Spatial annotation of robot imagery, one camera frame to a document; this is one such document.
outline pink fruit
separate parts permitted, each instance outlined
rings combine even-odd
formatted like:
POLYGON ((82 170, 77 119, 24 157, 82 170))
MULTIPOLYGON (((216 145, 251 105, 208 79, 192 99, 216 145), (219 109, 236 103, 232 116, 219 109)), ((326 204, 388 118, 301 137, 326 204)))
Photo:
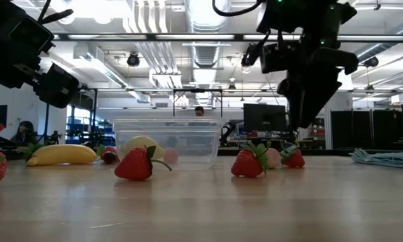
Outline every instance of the pink fruit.
POLYGON ((274 148, 269 148, 266 152, 268 168, 274 169, 281 165, 281 154, 274 148))
POLYGON ((166 154, 163 156, 163 161, 167 164, 176 164, 179 160, 179 153, 175 148, 166 148, 166 154))

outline plastic bin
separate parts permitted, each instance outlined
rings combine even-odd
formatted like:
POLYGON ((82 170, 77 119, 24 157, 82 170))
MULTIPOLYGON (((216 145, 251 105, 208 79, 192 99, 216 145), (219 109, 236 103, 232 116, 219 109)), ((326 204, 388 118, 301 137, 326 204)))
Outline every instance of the plastic bin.
MULTIPOLYGON (((170 164, 176 170, 208 169, 215 162, 222 126, 220 118, 113 118, 119 157, 121 147, 136 136, 148 136, 159 146, 178 152, 178 162, 170 164)), ((154 169, 165 169, 153 163, 154 169)))

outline towel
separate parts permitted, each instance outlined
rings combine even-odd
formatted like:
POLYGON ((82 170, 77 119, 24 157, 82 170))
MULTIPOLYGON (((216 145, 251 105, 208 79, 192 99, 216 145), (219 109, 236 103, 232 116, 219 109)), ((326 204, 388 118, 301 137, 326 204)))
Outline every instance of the towel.
POLYGON ((362 149, 355 149, 355 151, 349 153, 349 155, 356 163, 403 168, 403 152, 370 155, 362 149))

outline woman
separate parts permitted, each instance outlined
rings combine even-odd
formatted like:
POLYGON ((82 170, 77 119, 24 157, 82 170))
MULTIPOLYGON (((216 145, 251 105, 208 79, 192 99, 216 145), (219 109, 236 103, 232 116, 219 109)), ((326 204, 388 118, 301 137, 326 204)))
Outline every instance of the woman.
POLYGON ((11 138, 17 146, 35 145, 37 143, 36 135, 34 134, 34 125, 29 121, 20 122, 17 133, 11 138))

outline table surface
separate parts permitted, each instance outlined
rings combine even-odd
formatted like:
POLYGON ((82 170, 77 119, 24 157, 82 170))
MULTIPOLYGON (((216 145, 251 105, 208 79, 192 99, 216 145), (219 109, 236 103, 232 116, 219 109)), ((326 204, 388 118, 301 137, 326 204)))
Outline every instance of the table surface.
POLYGON ((0 241, 403 241, 403 169, 306 157, 266 178, 156 171, 126 181, 107 165, 25 167, 0 183, 0 241))

